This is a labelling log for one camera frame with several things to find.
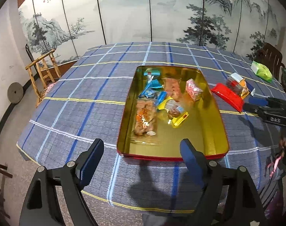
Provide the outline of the white and blue packet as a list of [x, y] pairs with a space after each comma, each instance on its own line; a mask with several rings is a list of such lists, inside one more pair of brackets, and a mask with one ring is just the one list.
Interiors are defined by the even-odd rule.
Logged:
[[[242, 76], [240, 76], [238, 73], [232, 73], [232, 74], [230, 74], [229, 76], [231, 76], [232, 78], [234, 78], [234, 80], [236, 80], [238, 83], [239, 83], [241, 80], [244, 79], [244, 78], [243, 78]], [[247, 87], [248, 87], [248, 89], [249, 89], [249, 91], [250, 91], [250, 95], [251, 95], [251, 96], [254, 96], [255, 88], [254, 88], [250, 83], [248, 83], [247, 80], [246, 80], [246, 83], [247, 83]]]

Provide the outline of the orange snack pouch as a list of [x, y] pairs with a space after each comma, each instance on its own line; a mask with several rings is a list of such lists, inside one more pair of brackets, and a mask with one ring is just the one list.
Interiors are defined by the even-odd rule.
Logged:
[[249, 94], [250, 94], [250, 91], [247, 87], [247, 83], [246, 83], [246, 80], [243, 79], [239, 82], [240, 86], [241, 86], [241, 92], [240, 92], [240, 97], [241, 99], [244, 99], [246, 98]]

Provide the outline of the red snack packet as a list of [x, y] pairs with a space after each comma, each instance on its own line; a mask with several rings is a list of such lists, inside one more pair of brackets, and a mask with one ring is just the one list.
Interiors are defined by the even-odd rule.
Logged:
[[211, 89], [211, 92], [223, 99], [226, 103], [236, 109], [236, 111], [243, 111], [244, 101], [224, 84], [217, 83], [217, 85]]

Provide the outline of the yellow pastry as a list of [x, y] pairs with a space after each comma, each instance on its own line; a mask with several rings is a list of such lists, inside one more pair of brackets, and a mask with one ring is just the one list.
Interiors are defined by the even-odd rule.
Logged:
[[165, 111], [168, 121], [173, 128], [178, 128], [189, 117], [189, 113], [171, 97], [167, 97], [158, 107], [158, 111]]

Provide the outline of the orange fried twist snack bag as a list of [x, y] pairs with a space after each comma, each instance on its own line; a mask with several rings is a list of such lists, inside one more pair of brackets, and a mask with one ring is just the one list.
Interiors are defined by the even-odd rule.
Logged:
[[155, 136], [157, 127], [157, 109], [152, 100], [138, 99], [136, 104], [134, 134], [137, 136]]

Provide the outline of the pink candy block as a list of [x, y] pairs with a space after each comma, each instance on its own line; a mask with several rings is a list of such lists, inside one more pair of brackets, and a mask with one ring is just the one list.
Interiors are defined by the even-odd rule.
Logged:
[[203, 90], [200, 89], [193, 79], [189, 79], [186, 82], [185, 91], [192, 98], [193, 101], [198, 101], [201, 98]]

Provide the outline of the blue candy wrapper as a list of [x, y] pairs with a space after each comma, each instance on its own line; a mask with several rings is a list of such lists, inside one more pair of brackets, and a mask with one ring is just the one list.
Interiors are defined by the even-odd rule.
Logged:
[[147, 77], [147, 84], [143, 91], [139, 94], [139, 98], [157, 98], [157, 90], [163, 88], [162, 84], [159, 82], [161, 72], [157, 69], [147, 69], [144, 74]]
[[146, 92], [146, 97], [153, 99], [155, 102], [155, 106], [159, 106], [164, 99], [167, 96], [167, 92], [166, 91], [155, 91], [153, 89], [150, 89]]

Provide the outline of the long peanut brittle packet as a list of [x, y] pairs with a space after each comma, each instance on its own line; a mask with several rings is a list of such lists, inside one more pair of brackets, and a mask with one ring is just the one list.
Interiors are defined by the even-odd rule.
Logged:
[[163, 83], [164, 91], [167, 93], [167, 96], [178, 102], [182, 97], [180, 81], [173, 78], [163, 78]]

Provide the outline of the dark wooden chair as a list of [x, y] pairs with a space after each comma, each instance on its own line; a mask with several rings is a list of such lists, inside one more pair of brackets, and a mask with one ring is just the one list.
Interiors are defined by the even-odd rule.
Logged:
[[281, 68], [285, 68], [282, 63], [282, 54], [270, 43], [265, 42], [263, 47], [256, 52], [256, 58], [254, 59], [257, 63], [265, 65], [275, 79], [278, 81]]

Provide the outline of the green tissue pack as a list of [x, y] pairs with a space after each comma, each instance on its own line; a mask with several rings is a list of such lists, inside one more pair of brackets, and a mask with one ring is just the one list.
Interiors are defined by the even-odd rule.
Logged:
[[265, 65], [253, 61], [251, 64], [251, 70], [254, 72], [256, 76], [263, 79], [264, 81], [268, 83], [272, 82], [273, 79], [272, 73]]

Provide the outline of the gold and maroon tin box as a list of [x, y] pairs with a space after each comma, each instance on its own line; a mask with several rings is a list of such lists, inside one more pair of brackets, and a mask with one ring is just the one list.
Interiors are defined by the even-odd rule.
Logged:
[[208, 159], [229, 143], [218, 105], [203, 73], [180, 66], [136, 68], [124, 107], [117, 152], [128, 160], [181, 161], [188, 139]]

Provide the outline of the pink packet on chair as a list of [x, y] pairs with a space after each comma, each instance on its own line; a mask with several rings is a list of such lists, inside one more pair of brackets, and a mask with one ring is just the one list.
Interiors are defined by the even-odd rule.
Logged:
[[55, 86], [55, 83], [49, 84], [45, 90], [45, 94], [48, 94], [48, 92], [50, 92], [54, 86]]

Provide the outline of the bamboo chair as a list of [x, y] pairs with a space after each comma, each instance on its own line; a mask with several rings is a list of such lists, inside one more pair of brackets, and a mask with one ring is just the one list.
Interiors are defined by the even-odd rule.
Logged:
[[[51, 49], [49, 52], [47, 52], [46, 54], [41, 55], [40, 57], [38, 57], [37, 59], [34, 59], [30, 64], [28, 64], [27, 66], [25, 66], [25, 70], [28, 72], [29, 77], [30, 77], [30, 82], [31, 85], [34, 89], [34, 92], [37, 96], [37, 101], [36, 101], [36, 108], [39, 106], [39, 104], [43, 101], [44, 97], [46, 96], [46, 93], [49, 89], [49, 86], [47, 85], [47, 79], [51, 80], [51, 82], [54, 84], [55, 83], [55, 79], [53, 77], [53, 75], [50, 72], [50, 69], [46, 63], [45, 58], [49, 57], [49, 59], [51, 60], [52, 66], [55, 70], [56, 75], [60, 78], [61, 72], [59, 70], [59, 67], [56, 63], [55, 57], [54, 57], [54, 52], [55, 49]], [[32, 73], [32, 67], [35, 66], [37, 73], [39, 75], [39, 78], [42, 82], [43, 85], [43, 90], [39, 91], [37, 85], [36, 85], [36, 80], [34, 79], [34, 75]]]

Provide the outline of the round millstone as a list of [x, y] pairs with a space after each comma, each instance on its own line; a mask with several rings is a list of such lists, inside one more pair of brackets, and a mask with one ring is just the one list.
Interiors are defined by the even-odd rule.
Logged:
[[18, 104], [23, 98], [23, 95], [24, 90], [20, 83], [14, 82], [10, 84], [7, 90], [7, 98], [12, 104]]

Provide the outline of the painted folding screen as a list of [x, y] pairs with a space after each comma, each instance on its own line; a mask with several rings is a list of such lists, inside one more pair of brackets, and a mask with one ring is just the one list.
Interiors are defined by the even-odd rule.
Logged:
[[181, 42], [253, 58], [267, 42], [286, 56], [286, 10], [278, 0], [17, 0], [31, 53], [58, 62], [93, 46]]

